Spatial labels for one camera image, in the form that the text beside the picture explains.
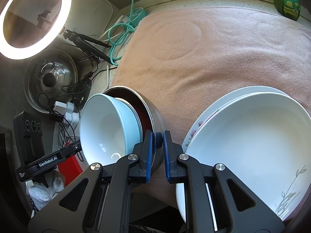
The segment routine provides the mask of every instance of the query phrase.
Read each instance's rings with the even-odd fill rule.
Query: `towel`
[[[56,197],[64,188],[64,176],[58,171],[53,170],[49,172],[48,175],[51,175],[52,184],[49,187],[46,187],[43,183],[33,182],[33,185],[28,188],[28,193],[32,200],[32,206],[34,211],[32,216],[42,208],[46,206],[52,199]]]
[[[245,86],[278,88],[311,113],[311,31],[247,8],[157,12],[141,21],[113,85],[128,86],[151,100],[179,144],[209,105]],[[136,191],[177,207],[164,165]]]

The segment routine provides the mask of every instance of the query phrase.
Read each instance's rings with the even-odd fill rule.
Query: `speckled countertop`
[[[170,10],[170,9],[184,8],[184,7],[194,7],[194,6],[236,6],[236,7],[245,7],[245,8],[252,8],[252,9],[267,11],[267,12],[279,15],[276,8],[274,7],[273,0],[140,0],[134,4],[135,8],[143,7],[149,14],[155,13],[158,11],[163,11],[163,10]],[[121,15],[126,15],[127,13],[129,13],[129,9],[130,9],[129,6],[121,9],[117,13],[115,18],[113,18],[112,22],[115,22]],[[311,29],[311,16],[305,8],[301,9],[301,16],[299,17],[297,22]],[[115,55],[119,56],[125,52],[130,38],[131,38],[131,35],[129,35],[127,41],[117,49]],[[93,68],[91,66],[84,67],[82,74],[86,74],[92,69]],[[113,79],[116,75],[117,70],[118,69],[116,68],[116,69],[110,70],[109,72],[110,86],[113,82]],[[106,71],[103,71],[96,77],[96,79],[93,81],[90,96],[103,91],[103,89],[107,85],[106,75],[107,75]],[[57,136],[58,136],[58,132],[55,132],[54,137],[57,137]]]

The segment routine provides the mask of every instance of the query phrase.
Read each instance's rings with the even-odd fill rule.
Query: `blue gripper pad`
[[[163,133],[163,150],[164,150],[164,161],[165,161],[165,173],[167,181],[170,182],[171,175],[170,175],[170,164],[169,164],[169,152],[167,149],[167,141],[165,132]]]
[[[150,182],[150,177],[151,177],[152,148],[153,148],[152,138],[153,138],[153,134],[151,133],[150,141],[149,141],[148,159],[147,159],[146,183]]]

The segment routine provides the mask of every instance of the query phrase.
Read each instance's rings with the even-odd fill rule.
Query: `metal screw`
[[[217,164],[216,165],[216,169],[219,170],[219,171],[223,171],[224,169],[226,169],[226,167],[225,167],[224,164]]]
[[[93,164],[91,164],[91,169],[94,170],[94,171],[100,169],[100,164],[99,164],[99,163],[93,163]]]
[[[181,160],[187,160],[188,158],[189,158],[189,156],[187,155],[187,154],[180,154],[179,155],[179,158],[181,159]]]
[[[128,159],[129,160],[136,160],[138,157],[137,157],[137,155],[136,154],[130,154],[130,155],[128,155]]]

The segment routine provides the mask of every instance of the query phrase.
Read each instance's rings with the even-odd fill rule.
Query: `stainless steel pot lid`
[[[71,56],[59,49],[47,49],[30,61],[24,79],[24,92],[36,110],[48,113],[46,109],[55,101],[65,103],[69,100],[69,95],[61,96],[65,94],[64,86],[72,85],[77,80],[78,72]]]

